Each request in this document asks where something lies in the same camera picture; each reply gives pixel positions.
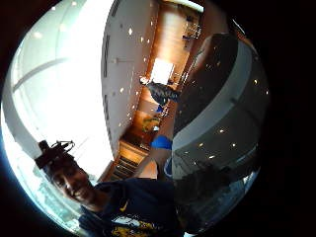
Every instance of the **blue shirt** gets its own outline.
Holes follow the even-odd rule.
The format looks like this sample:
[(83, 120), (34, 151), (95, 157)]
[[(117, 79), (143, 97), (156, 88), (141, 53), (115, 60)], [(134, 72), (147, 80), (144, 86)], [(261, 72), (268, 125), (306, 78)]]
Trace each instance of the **blue shirt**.
[(172, 184), (130, 178), (100, 183), (96, 189), (107, 192), (110, 201), (100, 212), (82, 206), (79, 223), (89, 236), (183, 236)]

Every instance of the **graphic print on shirt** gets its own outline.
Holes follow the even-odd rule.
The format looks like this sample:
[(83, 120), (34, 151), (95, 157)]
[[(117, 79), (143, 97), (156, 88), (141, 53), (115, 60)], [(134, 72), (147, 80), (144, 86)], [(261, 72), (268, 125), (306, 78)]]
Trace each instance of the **graphic print on shirt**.
[[(138, 220), (137, 216), (118, 216), (113, 219), (113, 222), (126, 225), (126, 227), (115, 227), (112, 231), (113, 236), (148, 237), (150, 236), (149, 233), (153, 233), (158, 229), (153, 223)], [(128, 226), (136, 227), (138, 230), (129, 229)]]

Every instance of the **man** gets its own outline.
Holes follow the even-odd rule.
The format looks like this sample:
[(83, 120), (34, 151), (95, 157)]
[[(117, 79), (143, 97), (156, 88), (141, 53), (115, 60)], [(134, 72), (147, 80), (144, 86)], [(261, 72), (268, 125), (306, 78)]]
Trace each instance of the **man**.
[(173, 200), (173, 186), (130, 178), (93, 187), (87, 173), (68, 154), (72, 142), (39, 143), (36, 159), (47, 178), (67, 198), (82, 205), (80, 227), (88, 236), (183, 236)]
[(180, 92), (175, 91), (161, 83), (155, 83), (146, 77), (140, 77), (139, 83), (146, 86), (150, 91), (151, 97), (161, 106), (164, 107), (168, 99), (177, 102)]

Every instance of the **white ceiling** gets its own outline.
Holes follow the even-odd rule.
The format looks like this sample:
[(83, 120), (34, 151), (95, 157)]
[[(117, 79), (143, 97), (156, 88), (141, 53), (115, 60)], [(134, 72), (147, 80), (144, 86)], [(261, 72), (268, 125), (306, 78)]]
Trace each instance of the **white ceiling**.
[[(102, 95), (103, 99), (107, 96), (108, 100), (104, 102), (105, 115), (107, 117), (108, 107), (107, 127), (116, 155), (119, 138), (132, 123), (137, 108), (141, 92), (138, 80), (147, 70), (159, 4), (155, 0), (122, 0), (114, 16), (112, 11), (104, 32), (102, 72), (107, 70), (107, 75), (103, 75)], [(107, 37), (109, 41), (106, 52)]]

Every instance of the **recessed light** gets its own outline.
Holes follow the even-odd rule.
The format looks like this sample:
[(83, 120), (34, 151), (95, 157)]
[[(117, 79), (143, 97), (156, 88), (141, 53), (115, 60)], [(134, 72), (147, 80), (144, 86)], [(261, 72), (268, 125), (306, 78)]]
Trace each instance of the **recessed light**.
[(39, 32), (34, 32), (34, 33), (33, 33), (33, 36), (34, 36), (36, 39), (41, 39), (41, 38), (42, 38), (42, 34), (39, 33)]
[(61, 31), (61, 32), (66, 32), (67, 31), (67, 27), (66, 27), (66, 25), (65, 24), (60, 24), (60, 26), (59, 26), (59, 30)]

